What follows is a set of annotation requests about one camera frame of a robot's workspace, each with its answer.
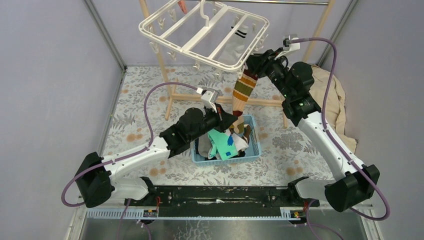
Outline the teal patterned sock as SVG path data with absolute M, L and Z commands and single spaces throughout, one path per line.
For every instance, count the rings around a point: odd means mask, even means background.
M 239 155 L 233 136 L 228 129 L 225 132 L 212 129 L 207 133 L 207 136 L 211 142 L 208 159 L 216 158 L 226 161 Z

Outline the maroon olive striped sock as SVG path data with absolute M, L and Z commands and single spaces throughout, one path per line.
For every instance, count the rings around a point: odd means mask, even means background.
M 243 111 L 249 100 L 252 91 L 256 87 L 258 77 L 251 73 L 249 69 L 244 69 L 241 77 L 236 81 L 232 92 L 232 114 L 237 120 L 232 124 L 233 130 L 237 134 L 244 132 Z

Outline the brown white striped sock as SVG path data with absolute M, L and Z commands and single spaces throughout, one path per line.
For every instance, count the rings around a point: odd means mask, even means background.
M 244 141 L 247 144 L 249 144 L 250 143 L 250 135 L 252 133 L 252 128 L 248 124 L 245 124 L 243 127 L 244 127 L 244 132 L 243 132 L 242 138 L 244 139 Z

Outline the white black striped sock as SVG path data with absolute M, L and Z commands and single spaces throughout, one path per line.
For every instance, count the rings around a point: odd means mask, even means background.
M 225 65 L 235 65 L 245 50 L 248 32 L 249 27 L 242 24 L 224 45 L 217 60 Z

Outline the white ankle sock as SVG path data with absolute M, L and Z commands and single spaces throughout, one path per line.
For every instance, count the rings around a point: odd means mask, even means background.
M 244 135 L 239 136 L 236 133 L 233 133 L 231 136 L 237 152 L 244 152 L 245 149 L 249 147 L 249 141 Z

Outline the white plastic clip hanger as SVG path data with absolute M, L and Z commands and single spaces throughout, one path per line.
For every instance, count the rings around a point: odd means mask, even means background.
M 184 14 L 179 12 L 178 1 L 170 0 L 141 21 L 138 30 L 155 53 L 163 46 L 173 61 L 182 55 L 194 60 L 195 69 L 207 65 L 221 72 L 242 73 L 248 56 L 263 47 L 269 20 L 219 1 L 195 0 L 193 4 Z M 230 38 L 243 26 L 248 29 L 240 56 L 229 63 L 219 60 Z

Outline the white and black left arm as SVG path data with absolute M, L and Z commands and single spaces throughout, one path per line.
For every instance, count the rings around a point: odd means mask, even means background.
M 146 178 L 134 180 L 124 176 L 149 162 L 166 160 L 185 152 L 192 142 L 211 130 L 225 132 L 237 119 L 220 106 L 217 112 L 192 107 L 152 143 L 107 156 L 89 153 L 75 174 L 84 205 L 94 208 L 111 199 L 138 200 L 144 206 L 152 204 L 155 200 L 153 185 Z

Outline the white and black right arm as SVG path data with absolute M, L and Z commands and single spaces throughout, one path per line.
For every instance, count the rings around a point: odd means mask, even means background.
M 250 74 L 269 78 L 283 95 L 284 114 L 309 138 L 333 176 L 333 180 L 301 177 L 290 182 L 287 201 L 299 206 L 305 200 L 315 199 L 343 212 L 370 199 L 380 171 L 375 165 L 367 166 L 358 159 L 322 118 L 323 111 L 309 92 L 315 82 L 312 66 L 298 61 L 288 68 L 273 50 L 250 55 L 245 64 Z

